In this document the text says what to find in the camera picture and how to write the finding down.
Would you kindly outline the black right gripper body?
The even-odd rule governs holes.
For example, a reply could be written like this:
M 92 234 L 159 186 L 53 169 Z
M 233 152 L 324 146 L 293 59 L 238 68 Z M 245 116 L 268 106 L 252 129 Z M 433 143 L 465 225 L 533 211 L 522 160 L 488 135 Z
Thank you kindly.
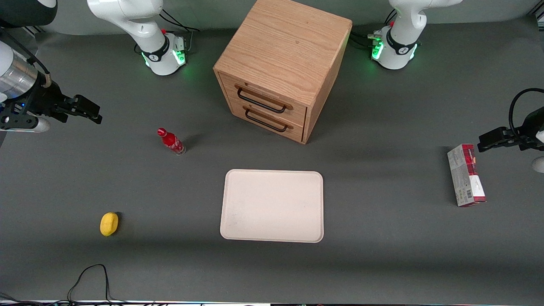
M 43 117 L 54 117 L 54 107 L 70 107 L 70 97 L 62 94 L 57 83 L 44 88 L 39 75 L 27 91 L 10 88 L 1 93 L 1 130 L 48 130 L 50 123 Z

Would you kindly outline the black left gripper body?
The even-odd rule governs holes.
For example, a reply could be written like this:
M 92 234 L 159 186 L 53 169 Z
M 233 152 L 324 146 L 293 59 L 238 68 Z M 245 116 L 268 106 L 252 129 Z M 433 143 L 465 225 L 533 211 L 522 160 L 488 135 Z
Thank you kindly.
M 517 141 L 517 146 L 521 151 L 534 149 L 544 151 L 543 141 L 538 138 L 538 133 L 543 132 L 544 108 L 531 112 L 519 127 L 513 124 L 513 107 L 509 108 L 508 122 L 510 126 L 510 138 Z

